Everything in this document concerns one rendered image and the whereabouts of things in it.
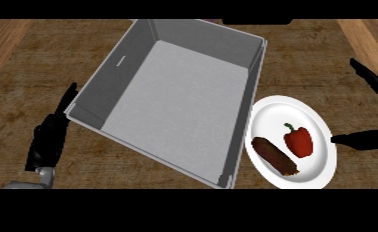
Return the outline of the brown sausage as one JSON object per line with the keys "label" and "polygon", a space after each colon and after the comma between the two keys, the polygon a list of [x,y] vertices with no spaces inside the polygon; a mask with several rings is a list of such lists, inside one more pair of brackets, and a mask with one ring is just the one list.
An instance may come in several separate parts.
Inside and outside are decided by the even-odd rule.
{"label": "brown sausage", "polygon": [[265,138],[255,137],[250,141],[250,145],[259,157],[283,176],[290,176],[298,173],[296,164]]}

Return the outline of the red bell pepper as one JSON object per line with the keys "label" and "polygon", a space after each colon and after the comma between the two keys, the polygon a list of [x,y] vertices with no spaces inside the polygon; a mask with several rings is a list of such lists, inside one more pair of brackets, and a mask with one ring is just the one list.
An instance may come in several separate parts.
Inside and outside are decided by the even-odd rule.
{"label": "red bell pepper", "polygon": [[304,127],[293,129],[289,123],[283,126],[289,129],[289,132],[283,135],[283,140],[287,149],[298,158],[304,158],[312,153],[312,141],[310,133]]}

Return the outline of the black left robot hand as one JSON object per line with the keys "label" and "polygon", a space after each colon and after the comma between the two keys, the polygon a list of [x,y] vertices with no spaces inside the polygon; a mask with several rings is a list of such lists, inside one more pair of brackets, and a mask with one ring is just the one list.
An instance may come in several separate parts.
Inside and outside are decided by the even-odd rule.
{"label": "black left robot hand", "polygon": [[41,167],[56,167],[64,145],[69,119],[63,113],[78,94],[76,83],[72,83],[58,102],[56,111],[48,114],[33,129],[33,137],[27,151],[25,170],[35,171]]}

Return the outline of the grey open box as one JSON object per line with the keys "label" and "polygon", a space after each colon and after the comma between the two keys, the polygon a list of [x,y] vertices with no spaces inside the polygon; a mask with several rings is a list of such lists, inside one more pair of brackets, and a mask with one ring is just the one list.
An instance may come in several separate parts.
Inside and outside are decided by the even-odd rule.
{"label": "grey open box", "polygon": [[234,186],[267,41],[200,19],[135,19],[64,114],[208,186]]}

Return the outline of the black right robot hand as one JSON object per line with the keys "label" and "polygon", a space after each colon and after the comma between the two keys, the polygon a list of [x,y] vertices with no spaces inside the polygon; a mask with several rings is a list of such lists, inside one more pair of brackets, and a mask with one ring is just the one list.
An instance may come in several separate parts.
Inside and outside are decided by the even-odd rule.
{"label": "black right robot hand", "polygon": [[[349,59],[349,65],[355,74],[364,79],[367,85],[378,94],[378,75],[354,58]],[[330,137],[330,142],[342,144],[358,151],[378,150],[378,130],[335,135]]]}

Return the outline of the white plate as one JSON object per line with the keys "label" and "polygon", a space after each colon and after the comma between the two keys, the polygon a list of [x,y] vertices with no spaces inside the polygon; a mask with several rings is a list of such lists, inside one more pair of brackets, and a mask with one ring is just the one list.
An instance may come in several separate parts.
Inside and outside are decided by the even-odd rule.
{"label": "white plate", "polygon": [[[298,158],[289,151],[283,135],[305,128],[312,142],[312,153]],[[280,189],[321,189],[336,170],[336,147],[330,142],[330,130],[315,109],[298,99],[274,95],[259,99],[250,108],[245,149],[250,163],[265,180]],[[283,176],[252,148],[252,139],[265,138],[296,164],[298,173]]]}

